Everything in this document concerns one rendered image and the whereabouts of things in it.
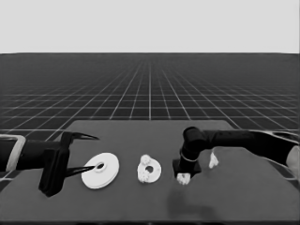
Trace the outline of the small white T-shaped piece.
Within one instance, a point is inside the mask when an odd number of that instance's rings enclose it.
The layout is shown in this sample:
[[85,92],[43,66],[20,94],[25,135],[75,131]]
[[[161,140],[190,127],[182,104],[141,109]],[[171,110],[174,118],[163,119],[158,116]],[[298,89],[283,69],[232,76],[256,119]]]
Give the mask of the small white T-shaped piece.
[[214,152],[212,152],[210,154],[210,161],[209,161],[209,168],[210,169],[213,169],[214,167],[216,167],[218,165],[218,158],[217,156],[215,155]]

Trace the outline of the large thick white disc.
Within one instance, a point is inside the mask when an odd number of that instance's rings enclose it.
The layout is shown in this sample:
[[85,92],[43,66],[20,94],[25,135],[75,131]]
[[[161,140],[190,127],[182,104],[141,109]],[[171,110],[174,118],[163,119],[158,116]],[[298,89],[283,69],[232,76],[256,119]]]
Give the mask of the large thick white disc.
[[93,166],[93,169],[82,173],[82,182],[91,189],[105,188],[117,176],[120,163],[113,153],[100,153],[92,157],[85,167]]

